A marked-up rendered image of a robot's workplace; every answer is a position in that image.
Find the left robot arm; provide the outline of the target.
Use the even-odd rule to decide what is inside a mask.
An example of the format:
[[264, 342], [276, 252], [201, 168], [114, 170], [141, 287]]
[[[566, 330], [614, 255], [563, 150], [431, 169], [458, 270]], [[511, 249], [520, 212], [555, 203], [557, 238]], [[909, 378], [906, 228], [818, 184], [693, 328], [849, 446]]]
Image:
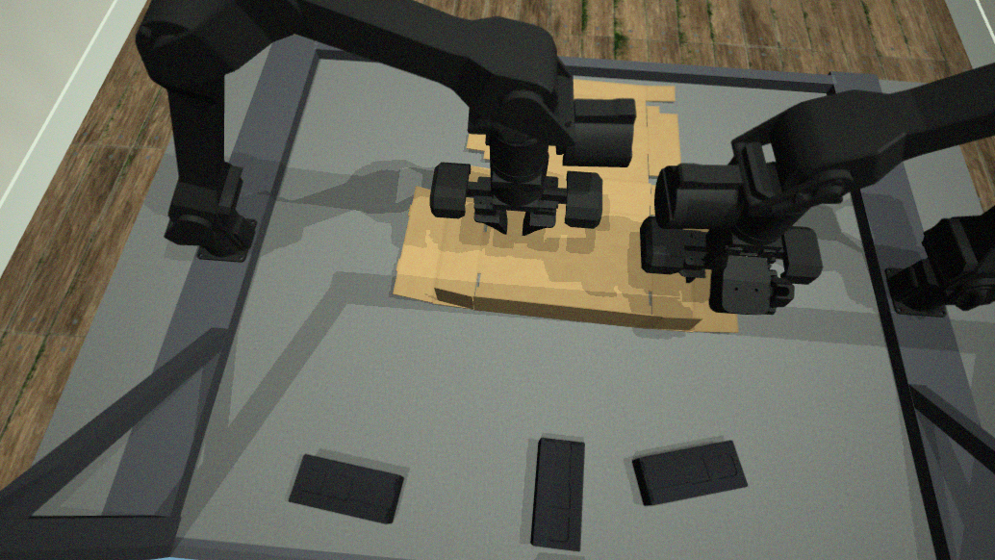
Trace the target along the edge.
[[225, 73], [293, 34], [454, 90], [470, 107], [469, 134], [486, 135], [507, 175], [547, 161], [546, 177], [549, 146], [562, 166], [631, 162], [635, 100], [574, 99], [574, 76], [540, 26], [415, 0], [151, 0], [135, 42], [167, 91], [179, 174], [164, 238], [199, 245], [198, 259], [244, 262], [257, 225], [235, 210], [243, 167], [224, 162]]

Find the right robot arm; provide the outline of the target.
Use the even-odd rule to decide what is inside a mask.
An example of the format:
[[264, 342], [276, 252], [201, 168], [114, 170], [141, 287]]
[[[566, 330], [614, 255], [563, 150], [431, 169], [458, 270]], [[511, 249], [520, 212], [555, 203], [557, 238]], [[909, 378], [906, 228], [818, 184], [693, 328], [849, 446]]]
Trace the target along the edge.
[[[736, 225], [773, 240], [811, 207], [842, 203], [902, 161], [993, 136], [995, 63], [894, 93], [853, 89], [814, 98], [733, 139], [728, 165], [661, 169], [655, 218], [662, 229]], [[774, 162], [765, 161], [769, 143]], [[923, 233], [927, 259], [884, 271], [897, 314], [944, 318], [945, 305], [969, 311], [995, 301], [995, 205], [979, 216], [942, 218]], [[795, 286], [768, 269], [777, 252], [742, 251], [725, 245], [703, 257], [711, 269], [709, 307], [773, 315], [794, 299]]]

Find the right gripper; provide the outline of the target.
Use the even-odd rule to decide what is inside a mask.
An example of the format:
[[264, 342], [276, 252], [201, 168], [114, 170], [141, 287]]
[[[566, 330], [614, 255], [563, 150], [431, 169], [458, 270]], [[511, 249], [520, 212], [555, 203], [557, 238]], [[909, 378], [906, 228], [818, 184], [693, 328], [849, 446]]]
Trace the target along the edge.
[[641, 268], [646, 273], [695, 276], [685, 277], [686, 283], [691, 283], [696, 278], [705, 278], [703, 257], [728, 245], [742, 247], [744, 253], [757, 253], [763, 249], [777, 252], [768, 269], [775, 259], [783, 260], [784, 272], [780, 278], [788, 279], [792, 284], [808, 285], [817, 279], [823, 264], [814, 230], [791, 226], [780, 237], [767, 241], [754, 239], [736, 225], [729, 229], [708, 229], [708, 232], [662, 229], [655, 216], [648, 216], [640, 227]]

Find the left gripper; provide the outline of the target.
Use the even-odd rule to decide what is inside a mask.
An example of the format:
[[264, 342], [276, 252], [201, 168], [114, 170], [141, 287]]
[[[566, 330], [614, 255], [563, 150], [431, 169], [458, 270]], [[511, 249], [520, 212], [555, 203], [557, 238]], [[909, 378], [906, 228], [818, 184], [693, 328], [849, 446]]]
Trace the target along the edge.
[[558, 177], [545, 177], [546, 166], [547, 161], [533, 174], [511, 176], [498, 170], [490, 157], [491, 177], [478, 177], [477, 182], [469, 182], [471, 164], [440, 162], [434, 169], [431, 213], [435, 217], [461, 218], [466, 213], [466, 197], [473, 197], [474, 220], [504, 235], [507, 235], [506, 211], [525, 212], [523, 236], [526, 236], [554, 227], [558, 204], [566, 204], [565, 223], [570, 227], [595, 229], [600, 225], [600, 175], [567, 171], [567, 188], [564, 189], [558, 188]]

